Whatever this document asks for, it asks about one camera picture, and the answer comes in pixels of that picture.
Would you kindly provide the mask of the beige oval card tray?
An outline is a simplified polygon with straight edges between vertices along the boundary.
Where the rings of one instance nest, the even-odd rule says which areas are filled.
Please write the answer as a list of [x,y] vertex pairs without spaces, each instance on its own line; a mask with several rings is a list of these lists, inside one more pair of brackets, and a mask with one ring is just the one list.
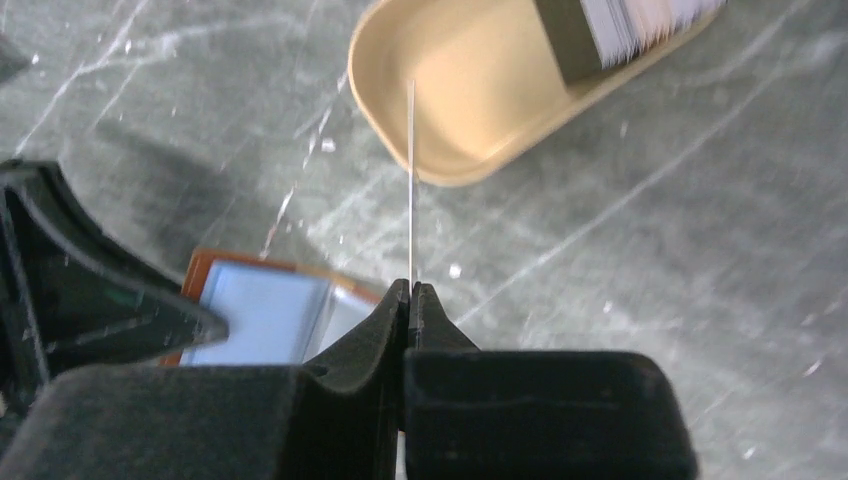
[[394,159],[408,168],[407,85],[416,83],[418,179],[484,179],[673,52],[717,13],[641,57],[565,84],[528,0],[374,3],[350,42],[353,96]]

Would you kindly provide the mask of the brown leather card holder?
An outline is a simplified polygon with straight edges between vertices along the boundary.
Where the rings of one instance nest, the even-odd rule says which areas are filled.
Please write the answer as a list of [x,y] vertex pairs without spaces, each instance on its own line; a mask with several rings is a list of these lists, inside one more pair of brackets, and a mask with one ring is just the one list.
[[337,272],[209,248],[192,254],[182,293],[224,318],[229,337],[165,356],[160,362],[167,366],[304,363],[381,299]]

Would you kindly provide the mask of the stack of credit cards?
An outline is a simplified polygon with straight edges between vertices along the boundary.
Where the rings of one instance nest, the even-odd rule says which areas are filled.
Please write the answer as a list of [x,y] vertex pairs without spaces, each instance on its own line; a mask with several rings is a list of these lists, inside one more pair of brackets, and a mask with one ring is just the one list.
[[625,65],[717,13],[723,1],[537,0],[565,84]]

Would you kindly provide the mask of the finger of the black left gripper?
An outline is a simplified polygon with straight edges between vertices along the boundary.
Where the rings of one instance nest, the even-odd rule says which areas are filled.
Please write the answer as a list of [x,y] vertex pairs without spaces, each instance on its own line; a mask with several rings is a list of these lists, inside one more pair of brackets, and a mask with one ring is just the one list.
[[1,165],[1,409],[24,415],[58,375],[225,340],[217,314],[87,214],[54,161]]

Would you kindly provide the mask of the black right gripper view left finger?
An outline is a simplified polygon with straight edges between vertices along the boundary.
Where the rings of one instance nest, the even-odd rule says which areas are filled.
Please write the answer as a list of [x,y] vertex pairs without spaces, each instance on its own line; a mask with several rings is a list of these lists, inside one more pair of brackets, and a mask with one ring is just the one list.
[[391,479],[410,287],[302,365],[89,366],[41,394],[5,479]]

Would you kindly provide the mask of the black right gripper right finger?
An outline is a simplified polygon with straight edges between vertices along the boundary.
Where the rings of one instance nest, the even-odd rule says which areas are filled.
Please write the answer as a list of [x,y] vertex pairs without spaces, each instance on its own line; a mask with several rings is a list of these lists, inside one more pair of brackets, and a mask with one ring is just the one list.
[[439,348],[429,284],[404,359],[411,479],[695,479],[697,455],[660,366],[632,351]]

